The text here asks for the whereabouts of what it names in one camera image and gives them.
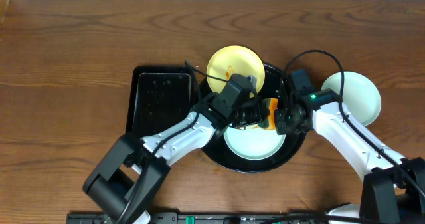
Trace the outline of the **green and orange sponge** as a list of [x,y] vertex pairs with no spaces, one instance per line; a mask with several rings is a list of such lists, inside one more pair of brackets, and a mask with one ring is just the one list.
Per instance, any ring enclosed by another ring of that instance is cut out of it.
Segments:
[[262,116],[262,121],[258,123],[258,126],[264,130],[275,130],[275,117],[274,111],[278,107],[277,98],[266,98],[262,100],[260,105],[260,113]]

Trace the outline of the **light green plate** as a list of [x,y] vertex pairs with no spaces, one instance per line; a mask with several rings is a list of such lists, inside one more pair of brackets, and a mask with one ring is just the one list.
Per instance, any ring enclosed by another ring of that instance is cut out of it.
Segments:
[[224,140],[236,155],[246,160],[263,160],[275,154],[286,139],[275,130],[265,130],[258,126],[250,126],[239,130],[228,128]]
[[344,72],[343,103],[348,108],[344,113],[364,126],[373,123],[381,111],[378,89],[366,76],[356,72]]

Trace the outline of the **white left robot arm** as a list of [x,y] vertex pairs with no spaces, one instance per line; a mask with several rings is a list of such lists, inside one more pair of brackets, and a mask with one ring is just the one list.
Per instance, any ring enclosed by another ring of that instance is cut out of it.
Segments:
[[183,121],[158,134],[121,136],[88,176],[83,192],[114,223],[149,223],[147,207],[176,161],[228,127],[257,124],[269,114],[259,98],[211,93]]

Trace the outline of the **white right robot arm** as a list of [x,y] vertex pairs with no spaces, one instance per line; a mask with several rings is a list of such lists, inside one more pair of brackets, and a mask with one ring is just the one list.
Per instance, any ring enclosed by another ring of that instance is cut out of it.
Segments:
[[315,131],[329,141],[360,177],[360,205],[341,205],[320,217],[328,223],[423,223],[424,160],[407,159],[356,118],[341,93],[312,88],[278,92],[279,134]]

